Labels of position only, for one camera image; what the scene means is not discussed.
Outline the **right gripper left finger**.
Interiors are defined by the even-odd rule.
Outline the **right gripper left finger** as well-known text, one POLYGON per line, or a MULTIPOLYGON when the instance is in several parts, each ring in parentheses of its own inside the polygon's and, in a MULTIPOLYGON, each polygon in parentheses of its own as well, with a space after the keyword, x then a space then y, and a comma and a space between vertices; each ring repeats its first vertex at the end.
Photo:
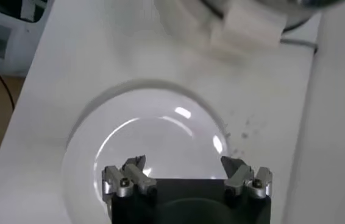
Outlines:
POLYGON ((143 173, 146 156, 128 158, 119 169, 106 166, 101 172, 102 200, 108 203, 114 196, 127 198, 133 196, 135 189, 148 198, 157 196, 157 181, 143 173))

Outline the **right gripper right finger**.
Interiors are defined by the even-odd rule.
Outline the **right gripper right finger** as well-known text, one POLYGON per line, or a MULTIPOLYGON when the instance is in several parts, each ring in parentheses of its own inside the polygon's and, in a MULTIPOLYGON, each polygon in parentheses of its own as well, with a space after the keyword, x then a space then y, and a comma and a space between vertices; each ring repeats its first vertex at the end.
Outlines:
POLYGON ((260 167, 255 173, 242 159, 228 156, 222 156, 221 163, 227 175, 224 186, 234 196, 239 196, 244 191, 254 199, 272 196, 272 172, 269 168, 260 167))

